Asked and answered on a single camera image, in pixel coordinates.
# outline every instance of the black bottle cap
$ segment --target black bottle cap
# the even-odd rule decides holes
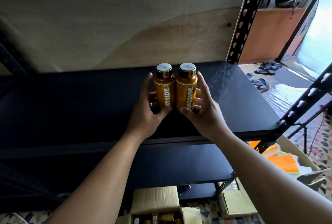
[[[179,67],[179,76],[183,78],[192,78],[196,74],[196,66],[192,63],[182,63]]]
[[[169,78],[172,76],[172,66],[168,63],[160,63],[156,66],[156,77]]]

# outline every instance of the oatside bottle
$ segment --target oatside bottle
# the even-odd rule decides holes
[[[196,95],[196,67],[192,63],[182,63],[176,77],[176,109],[181,107],[193,109]]]
[[[161,63],[156,66],[154,87],[159,107],[161,109],[165,106],[175,108],[175,77],[170,64]]]

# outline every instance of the person's right hand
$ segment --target person's right hand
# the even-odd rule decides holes
[[[231,131],[226,125],[219,104],[212,99],[209,87],[200,72],[197,73],[197,77],[201,89],[196,89],[196,95],[201,95],[202,99],[195,98],[195,103],[201,104],[201,106],[194,105],[194,108],[200,112],[195,114],[186,107],[181,107],[180,112],[193,123],[202,136],[214,142],[220,137],[220,134],[229,134]]]

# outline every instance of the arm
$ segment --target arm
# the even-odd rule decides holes
[[[148,94],[149,73],[128,127],[117,144],[106,154],[83,183],[47,219],[47,224],[115,223],[131,163],[139,145],[151,136],[170,108],[154,115],[150,109],[155,93]]]
[[[194,114],[181,108],[200,134],[213,141],[226,156],[252,203],[266,223],[332,223],[332,202],[277,168],[237,138],[227,127],[219,105],[211,98],[198,72],[202,99]]]

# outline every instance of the finger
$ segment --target finger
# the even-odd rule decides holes
[[[203,104],[203,99],[195,97],[195,102],[198,104]]]
[[[192,123],[195,120],[195,117],[197,117],[197,114],[193,113],[191,109],[186,108],[186,107],[181,107],[180,112],[188,118]]]
[[[148,99],[149,99],[149,102],[155,102],[156,101],[156,92],[150,92],[148,94]]]
[[[206,84],[204,77],[200,72],[197,72],[198,80],[201,84],[201,96],[205,100],[211,100],[211,94],[208,85]]]
[[[140,99],[148,99],[149,83],[150,83],[151,78],[152,78],[152,73],[150,72],[143,81],[143,84],[141,87],[141,93],[139,94]]]
[[[196,89],[196,95],[201,96],[201,90],[199,88]]]
[[[167,114],[172,110],[171,106],[165,106],[159,111],[156,116],[159,123],[167,116]]]
[[[199,105],[194,105],[193,106],[195,109],[198,109],[199,111],[201,111],[201,109],[202,109],[202,106],[199,106]]]

